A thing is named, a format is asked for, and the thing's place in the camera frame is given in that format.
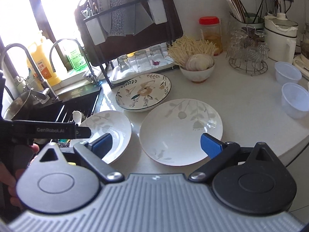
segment white tray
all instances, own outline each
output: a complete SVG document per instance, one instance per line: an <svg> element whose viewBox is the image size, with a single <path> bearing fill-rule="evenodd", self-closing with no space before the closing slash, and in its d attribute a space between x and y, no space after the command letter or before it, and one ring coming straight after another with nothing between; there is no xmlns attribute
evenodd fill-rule
<svg viewBox="0 0 309 232"><path fill-rule="evenodd" d="M127 77L124 77L124 78L121 75L117 60L115 59L113 61L113 65L114 65L115 68L113 69L112 75L109 79L110 79L112 84L118 84L118 83L130 80L132 78L135 78L139 75L143 75L143 74L147 74L147 73L155 73L155 72L158 72L158 71L163 70L163 69L170 68L170 67L175 65L174 60L171 57L167 56L167 51L163 51L163 55L165 56L166 64L159 64L158 67L151 68L151 69L143 71L143 72L137 72L133 75L130 75L130 76L127 76ZM136 61L135 61L134 56L129 57L129 60L130 60L130 63L132 65L133 69L136 71L137 68L136 68Z"/></svg>

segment cooking pot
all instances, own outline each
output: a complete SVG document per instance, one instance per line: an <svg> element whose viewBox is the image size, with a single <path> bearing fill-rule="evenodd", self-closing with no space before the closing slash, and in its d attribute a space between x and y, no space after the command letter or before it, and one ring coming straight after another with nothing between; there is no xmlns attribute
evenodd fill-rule
<svg viewBox="0 0 309 232"><path fill-rule="evenodd" d="M27 119L32 107L33 97L31 91L26 91L10 104L3 118L6 120Z"/></svg>
<svg viewBox="0 0 309 232"><path fill-rule="evenodd" d="M264 19L268 57L291 64L296 48L298 23L288 20L285 13L278 13L277 17L265 16Z"/></svg>

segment green bottle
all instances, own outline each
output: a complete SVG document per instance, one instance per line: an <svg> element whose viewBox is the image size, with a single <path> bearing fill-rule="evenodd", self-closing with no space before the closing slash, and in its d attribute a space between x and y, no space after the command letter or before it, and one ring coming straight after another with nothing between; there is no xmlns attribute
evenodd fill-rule
<svg viewBox="0 0 309 232"><path fill-rule="evenodd" d="M87 67L85 58L82 56L76 43L67 42L64 46L65 53L75 71L81 71Z"/></svg>

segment garlic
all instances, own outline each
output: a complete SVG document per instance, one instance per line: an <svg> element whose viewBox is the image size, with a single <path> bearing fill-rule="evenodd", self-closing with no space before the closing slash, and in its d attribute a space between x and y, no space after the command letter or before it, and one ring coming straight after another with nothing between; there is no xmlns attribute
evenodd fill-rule
<svg viewBox="0 0 309 232"><path fill-rule="evenodd" d="M186 70L201 71L207 70L214 65L214 60L210 55L196 54L192 55L186 63Z"/></svg>

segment kitchen sink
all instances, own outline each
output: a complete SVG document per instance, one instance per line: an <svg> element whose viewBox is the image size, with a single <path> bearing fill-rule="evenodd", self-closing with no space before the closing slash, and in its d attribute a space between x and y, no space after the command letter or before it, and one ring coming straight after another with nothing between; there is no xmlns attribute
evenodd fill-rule
<svg viewBox="0 0 309 232"><path fill-rule="evenodd" d="M80 111L85 117L97 113L103 100L103 89L93 84L87 84L59 95L58 102L47 102L36 105L25 117L27 120L71 122L72 112Z"/></svg>

